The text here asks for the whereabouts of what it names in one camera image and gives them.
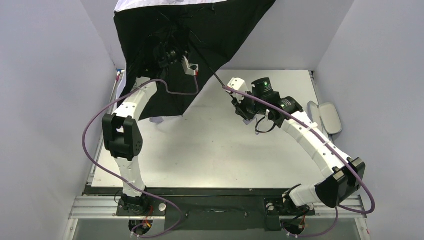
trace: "white wall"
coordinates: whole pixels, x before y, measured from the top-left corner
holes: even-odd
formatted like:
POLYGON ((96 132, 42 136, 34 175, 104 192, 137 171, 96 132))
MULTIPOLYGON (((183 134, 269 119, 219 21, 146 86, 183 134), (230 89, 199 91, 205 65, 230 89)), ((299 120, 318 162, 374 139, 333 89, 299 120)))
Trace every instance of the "white wall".
MULTIPOLYGON (((113 11, 118 0, 81 0, 112 60, 125 68, 113 11)), ((277 0, 222 69, 314 70, 354 0, 277 0)))
POLYGON ((335 143, 367 164, 373 240, 423 239, 424 1, 356 0, 315 79, 343 124, 335 143))
POLYGON ((0 239, 58 240, 90 170, 83 128, 115 69, 78 0, 2 0, 0 23, 0 239))

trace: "white platform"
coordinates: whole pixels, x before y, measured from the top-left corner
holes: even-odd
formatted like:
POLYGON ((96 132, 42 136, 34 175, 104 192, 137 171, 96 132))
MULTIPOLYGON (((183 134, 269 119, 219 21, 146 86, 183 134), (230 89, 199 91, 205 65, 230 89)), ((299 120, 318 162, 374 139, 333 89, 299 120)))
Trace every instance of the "white platform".
MULTIPOLYGON (((309 101, 318 102, 308 71, 220 70, 217 74, 224 83, 237 77, 249 85, 268 77, 281 97, 293 97, 305 111, 309 101)), ((213 77, 184 116, 167 117, 161 124, 139 121, 144 140, 140 168, 147 187, 290 188, 323 180, 319 168, 288 134, 276 128, 255 135, 256 122, 245 125, 234 112, 230 96, 213 77)), ((271 125, 261 122, 259 129, 271 125)), ((119 174, 104 147, 99 163, 119 174)), ((122 182, 96 169, 92 186, 122 187, 122 182)))

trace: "umbrella canopy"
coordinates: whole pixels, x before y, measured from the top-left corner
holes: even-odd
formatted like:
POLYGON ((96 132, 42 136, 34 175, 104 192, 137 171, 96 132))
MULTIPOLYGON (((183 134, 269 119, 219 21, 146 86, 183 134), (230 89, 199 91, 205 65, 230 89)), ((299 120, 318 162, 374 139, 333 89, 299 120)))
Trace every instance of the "umbrella canopy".
MULTIPOLYGON (((214 72, 233 58, 275 1, 119 1, 114 22, 126 60, 122 95, 130 92, 137 77, 162 78, 171 92, 196 92, 193 77, 184 73, 181 64, 158 62, 157 55, 169 57, 168 49, 176 46, 176 52, 184 52, 191 64, 199 65, 201 90, 214 72)), ((170 95, 158 83, 157 93, 140 119, 182 115, 195 97, 170 95)))

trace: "screw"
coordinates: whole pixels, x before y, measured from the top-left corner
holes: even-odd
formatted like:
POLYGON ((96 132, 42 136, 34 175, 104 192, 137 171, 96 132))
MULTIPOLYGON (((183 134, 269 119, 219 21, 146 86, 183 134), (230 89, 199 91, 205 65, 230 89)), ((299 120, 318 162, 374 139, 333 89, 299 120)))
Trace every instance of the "screw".
POLYGON ((266 209, 268 209, 268 211, 274 211, 274 204, 272 204, 271 202, 270 202, 270 203, 268 203, 268 204, 266 205, 266 209))
POLYGON ((165 203, 159 204, 159 211, 163 212, 165 211, 165 209, 167 209, 167 206, 165 205, 165 203))

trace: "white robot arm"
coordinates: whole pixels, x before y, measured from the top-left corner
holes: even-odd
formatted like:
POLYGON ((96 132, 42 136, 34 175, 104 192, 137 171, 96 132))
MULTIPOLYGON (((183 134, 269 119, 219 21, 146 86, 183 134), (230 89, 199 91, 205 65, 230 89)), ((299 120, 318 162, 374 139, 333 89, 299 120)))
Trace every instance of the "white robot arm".
MULTIPOLYGON (((182 56, 181 64, 186 75, 197 76, 199 65, 190 64, 185 55, 182 56)), ((149 80, 146 77, 137 78, 132 91, 149 80)), ((137 121, 157 90, 156 84, 147 84, 102 119, 104 147, 115 159, 120 175, 142 191, 147 190, 140 172, 139 154, 143 148, 143 138, 137 121)), ((144 213, 148 207, 147 197, 125 182, 121 199, 125 208, 136 213, 144 213)))
POLYGON ((233 93, 233 105, 235 113, 251 121, 256 115, 265 115, 274 122, 275 126, 283 129, 292 136, 308 153, 312 160, 321 170, 324 181, 311 185, 297 185, 283 194, 284 207, 297 209, 301 206, 324 203, 330 208, 339 205, 343 200, 356 192, 360 185, 346 166, 328 150, 328 144, 333 148, 346 163, 348 163, 362 178, 365 171, 365 163, 356 158, 353 160, 346 153, 339 150, 329 139, 318 130, 318 125, 312 122, 302 107, 292 98, 280 98, 280 94, 272 89, 269 78, 262 78, 252 83, 252 92, 249 91, 245 81, 233 78, 227 85, 229 88, 247 93, 264 100, 282 110, 288 112, 296 119, 305 123, 308 128, 300 125, 293 119, 287 119, 279 112, 257 103, 240 94, 233 93), (322 143, 312 132, 317 132, 325 143, 322 143))

